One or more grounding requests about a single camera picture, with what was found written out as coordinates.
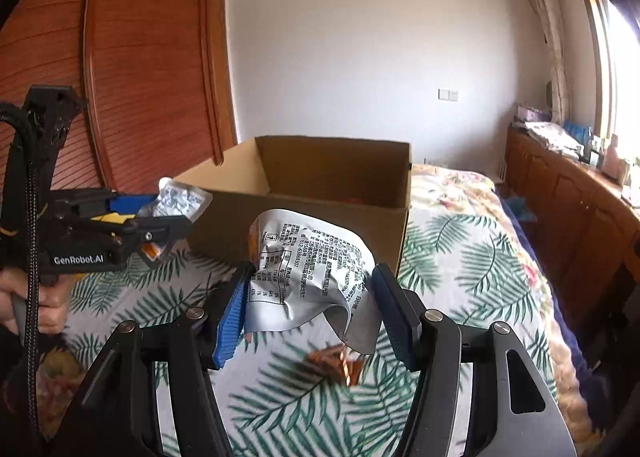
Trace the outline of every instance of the human hand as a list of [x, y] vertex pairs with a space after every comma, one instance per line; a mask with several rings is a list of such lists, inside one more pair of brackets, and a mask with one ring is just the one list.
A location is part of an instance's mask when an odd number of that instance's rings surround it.
[[[40, 286], [38, 293], [38, 330], [43, 334], [59, 334], [65, 326], [69, 295], [76, 284], [76, 275], [59, 275], [52, 287]], [[27, 298], [28, 278], [20, 269], [0, 270], [0, 323], [12, 333], [18, 333], [11, 293]]]

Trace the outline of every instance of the black braided cable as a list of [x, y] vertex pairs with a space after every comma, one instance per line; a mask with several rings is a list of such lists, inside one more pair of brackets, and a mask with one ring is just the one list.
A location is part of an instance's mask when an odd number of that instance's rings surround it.
[[36, 170], [34, 166], [35, 140], [31, 127], [23, 111], [14, 104], [0, 101], [0, 121], [14, 127], [22, 146], [26, 168], [25, 202], [27, 211], [27, 234], [29, 242], [29, 287], [27, 293], [27, 311], [24, 333], [24, 346], [27, 351], [27, 405], [29, 427], [33, 450], [41, 454], [40, 423], [38, 421], [38, 402], [36, 398], [36, 371], [38, 370], [38, 244], [36, 221], [38, 197]]

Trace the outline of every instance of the bed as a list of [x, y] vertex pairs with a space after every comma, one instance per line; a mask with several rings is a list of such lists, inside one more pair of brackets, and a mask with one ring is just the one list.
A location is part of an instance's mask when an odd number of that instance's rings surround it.
[[[228, 265], [200, 257], [185, 245], [154, 271], [132, 257], [125, 271], [88, 275], [72, 293], [65, 328], [68, 344], [87, 367], [122, 320], [135, 319], [142, 326], [171, 321], [232, 273]], [[556, 398], [578, 451], [597, 443], [600, 434], [577, 379], [581, 363], [575, 339], [557, 304], [554, 307], [526, 237], [488, 178], [414, 166], [398, 280], [420, 294], [427, 307], [459, 323], [510, 323]], [[394, 358], [383, 327], [359, 383], [338, 385], [305, 359], [309, 352], [337, 343], [321, 315], [298, 329], [257, 333], [250, 342], [242, 339], [225, 368], [211, 373], [236, 455], [392, 455], [417, 374]], [[469, 365], [463, 365], [451, 456], [464, 450], [470, 378]], [[164, 451], [177, 456], [167, 381], [166, 364], [158, 363]]]

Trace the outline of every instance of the white wall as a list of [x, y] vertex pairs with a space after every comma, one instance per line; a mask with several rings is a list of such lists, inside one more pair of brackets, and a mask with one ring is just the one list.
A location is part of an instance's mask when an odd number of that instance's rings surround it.
[[495, 172], [512, 104], [545, 104], [527, 0], [232, 0], [229, 27], [241, 139], [402, 140], [414, 162]]
[[596, 62], [591, 27], [584, 0], [558, 0], [564, 25], [564, 61], [573, 121], [594, 126]]

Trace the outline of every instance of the pile of papers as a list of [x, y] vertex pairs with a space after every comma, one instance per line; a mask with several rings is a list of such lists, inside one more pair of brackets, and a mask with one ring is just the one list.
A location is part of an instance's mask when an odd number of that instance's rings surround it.
[[557, 151], [564, 156], [578, 158], [583, 154], [584, 147], [554, 122], [525, 122], [524, 129], [530, 137], [538, 141], [547, 150]]

